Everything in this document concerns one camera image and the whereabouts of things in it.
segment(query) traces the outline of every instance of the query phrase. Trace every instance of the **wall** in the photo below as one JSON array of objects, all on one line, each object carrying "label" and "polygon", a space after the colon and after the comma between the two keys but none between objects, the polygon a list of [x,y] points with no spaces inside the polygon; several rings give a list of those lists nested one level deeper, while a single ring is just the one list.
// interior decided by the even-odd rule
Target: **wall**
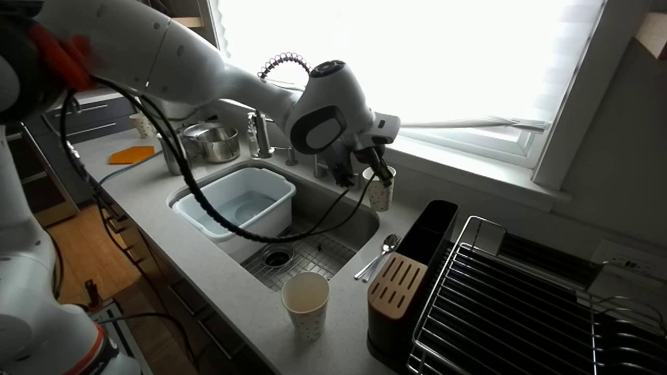
[{"label": "wall", "polygon": [[559,215],[667,248],[667,65],[629,44]]}]

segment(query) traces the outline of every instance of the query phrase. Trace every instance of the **sponge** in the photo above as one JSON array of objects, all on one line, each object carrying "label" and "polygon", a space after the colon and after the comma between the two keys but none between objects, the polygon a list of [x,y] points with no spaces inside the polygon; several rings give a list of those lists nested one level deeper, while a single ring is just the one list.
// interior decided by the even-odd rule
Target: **sponge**
[{"label": "sponge", "polygon": [[108,156],[108,165],[135,165],[154,154],[152,146],[131,146]]}]

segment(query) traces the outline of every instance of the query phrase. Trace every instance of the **black cable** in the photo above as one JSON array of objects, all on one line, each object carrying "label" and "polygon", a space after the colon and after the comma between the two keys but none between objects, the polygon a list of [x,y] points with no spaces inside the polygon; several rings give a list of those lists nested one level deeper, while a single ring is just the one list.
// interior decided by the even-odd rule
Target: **black cable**
[{"label": "black cable", "polygon": [[361,192],[354,208],[348,213],[346,219],[342,219],[340,223],[336,223],[336,225],[331,225],[331,227],[325,227],[325,229],[321,229],[321,231],[313,231],[313,235],[321,235],[321,233],[327,233],[327,231],[334,231],[334,229],[346,225],[346,223],[356,215],[356,210],[361,208],[361,202],[363,202],[363,198],[367,196],[373,179],[375,179],[375,173],[371,175],[371,179],[369,179],[367,185],[363,188],[363,192]]},{"label": "black cable", "polygon": [[334,213],[334,208],[338,206],[338,202],[348,196],[348,192],[350,192],[348,188],[342,190],[342,194],[336,196],[336,200],[325,208],[325,213],[315,221],[315,225],[313,225],[306,233],[315,233],[315,229],[317,229],[321,223],[325,223],[325,219]]},{"label": "black cable", "polygon": [[117,171],[104,175],[98,183],[104,185],[108,179],[113,179],[113,177],[117,177],[117,175],[123,175],[125,171],[135,169],[135,167],[140,167],[140,165],[156,158],[158,154],[163,154],[163,152],[158,150],[158,152],[154,152],[152,156],[148,156],[148,158],[144,158],[144,160],[140,160],[140,163],[133,163],[133,165],[127,165],[127,167],[123,167],[123,169],[117,169]]},{"label": "black cable", "polygon": [[63,248],[58,246],[58,242],[54,240],[54,235],[50,235],[50,242],[54,244],[56,250],[56,258],[58,258],[58,269],[54,271],[54,298],[60,298],[63,292],[63,283],[65,283],[65,258],[63,258]]},{"label": "black cable", "polygon": [[148,288],[150,288],[152,294],[156,296],[160,308],[167,313],[167,310],[169,310],[169,308],[167,308],[167,302],[165,302],[165,298],[158,294],[156,283],[148,277],[148,273],[142,269],[142,265],[140,265],[135,258],[131,258],[131,254],[129,254],[131,248],[123,248],[123,246],[117,242],[117,238],[110,233],[108,219],[106,219],[104,208],[102,208],[102,200],[96,198],[96,202],[98,202],[98,213],[100,213],[102,227],[104,227],[108,240],[110,240],[110,242],[125,254],[125,258],[140,271],[140,275],[146,279]]},{"label": "black cable", "polygon": [[102,185],[96,183],[90,173],[85,171],[83,163],[79,163],[73,154],[73,150],[69,148],[69,140],[67,140],[67,108],[71,108],[71,104],[75,102],[75,92],[67,90],[63,106],[60,106],[60,146],[65,152],[67,163],[75,169],[75,173],[94,190],[94,194],[102,196]]},{"label": "black cable", "polygon": [[[106,79],[98,79],[100,83],[104,83],[104,85],[108,85],[108,88],[113,88],[113,90],[117,90],[121,96],[125,96],[135,108],[140,108],[144,115],[146,115],[146,119],[156,127],[156,131],[163,135],[163,140],[165,140],[165,144],[167,144],[167,148],[173,152],[173,156],[175,156],[175,163],[179,165],[179,171],[181,171],[181,177],[183,177],[183,181],[186,181],[186,185],[190,188],[190,194],[194,196],[194,200],[202,206],[202,210],[211,217],[211,219],[215,219],[219,225],[223,225],[225,229],[229,229],[231,233],[236,233],[236,235],[242,235],[242,238],[246,238],[246,240],[252,240],[252,242],[265,242],[265,244],[288,244],[288,242],[298,242],[298,240],[304,240],[304,238],[311,238],[313,233],[315,233],[315,225],[308,229],[308,231],[304,231],[304,233],[296,233],[296,235],[281,235],[281,238],[267,238],[267,235],[258,235],[258,233],[250,233],[250,231],[246,231],[246,229],[242,229],[242,227],[238,227],[238,225],[233,225],[231,221],[227,221],[223,215],[219,215],[217,213],[217,208],[208,202],[208,198],[202,194],[202,190],[198,188],[198,183],[196,183],[196,179],[194,179],[194,175],[192,175],[192,169],[190,169],[190,165],[188,165],[188,160],[181,156],[181,152],[179,152],[179,146],[177,144],[171,144],[173,140],[177,140],[177,135],[175,135],[175,131],[173,131],[173,127],[169,125],[169,119],[165,117],[165,113],[150,100],[150,98],[142,98],[154,113],[148,113],[146,108],[144,108],[144,104],[140,102],[140,100],[135,100],[129,92],[125,92],[123,88],[119,88],[119,85],[115,85],[115,83],[110,83],[110,81],[106,81]],[[163,121],[163,125],[167,127],[167,131],[169,131],[169,135],[167,135],[167,131],[158,125],[158,121],[154,119],[154,115],[158,115],[160,117],[160,121]]]},{"label": "black cable", "polygon": [[192,344],[190,344],[186,327],[171,315],[165,315],[165,313],[135,313],[135,315],[121,315],[121,317],[104,319],[104,321],[98,321],[98,323],[106,325],[106,323],[131,321],[131,319],[167,319],[167,321],[171,321],[173,327],[177,327],[177,331],[179,331],[179,335],[183,340],[186,354],[190,356],[190,363],[196,363],[196,354],[192,350]]}]

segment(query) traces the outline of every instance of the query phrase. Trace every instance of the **countertop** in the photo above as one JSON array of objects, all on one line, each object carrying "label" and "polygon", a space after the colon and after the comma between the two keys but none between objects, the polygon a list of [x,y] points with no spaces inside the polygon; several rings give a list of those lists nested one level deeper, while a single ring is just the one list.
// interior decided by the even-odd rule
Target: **countertop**
[{"label": "countertop", "polygon": [[[88,173],[100,181],[119,169],[108,165],[106,158],[138,144],[150,142],[131,129],[81,142],[75,148]],[[244,160],[250,160],[246,148],[236,163],[196,167],[194,175],[211,179],[238,169]],[[323,183],[313,179],[311,165],[286,167],[283,156],[273,156],[267,165]],[[186,183],[181,177],[169,175],[163,156],[115,175],[104,181],[104,190],[277,373],[392,373],[367,350],[367,283],[354,281],[352,275],[379,252],[386,235],[404,235],[419,217],[419,213],[400,204],[398,196],[388,213],[379,213],[377,233],[329,279],[323,335],[302,344],[294,335],[279,294],[265,288],[227,252],[169,208],[169,202],[186,190]]]}]

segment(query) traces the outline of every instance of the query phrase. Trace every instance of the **dish drying rack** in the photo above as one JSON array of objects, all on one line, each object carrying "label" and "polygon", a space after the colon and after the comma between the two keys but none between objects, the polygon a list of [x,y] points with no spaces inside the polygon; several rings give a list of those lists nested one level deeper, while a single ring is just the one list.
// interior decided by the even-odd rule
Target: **dish drying rack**
[{"label": "dish drying rack", "polygon": [[498,256],[469,217],[413,331],[409,373],[667,373],[663,315]]}]

